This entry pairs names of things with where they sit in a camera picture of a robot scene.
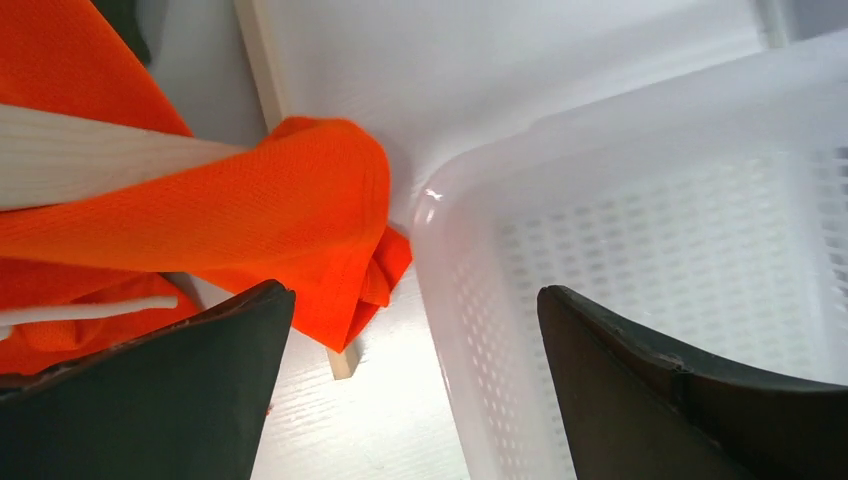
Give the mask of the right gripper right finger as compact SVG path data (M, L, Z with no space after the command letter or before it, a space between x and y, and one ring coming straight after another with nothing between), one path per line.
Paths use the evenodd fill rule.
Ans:
M843 479L847 389L755 368L563 286L537 315L581 479Z

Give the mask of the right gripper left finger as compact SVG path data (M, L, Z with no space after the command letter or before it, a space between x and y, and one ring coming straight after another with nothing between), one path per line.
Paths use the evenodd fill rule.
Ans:
M247 479L296 296L266 281L34 375L1 378L5 479Z

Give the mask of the orange shorts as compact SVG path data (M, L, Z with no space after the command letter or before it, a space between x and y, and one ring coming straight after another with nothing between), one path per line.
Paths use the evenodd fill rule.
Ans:
M1 5L1 371L34 375L182 321L169 280L275 280L294 327L351 346L412 260L390 167L344 119L290 117L256 147L190 129L91 1Z

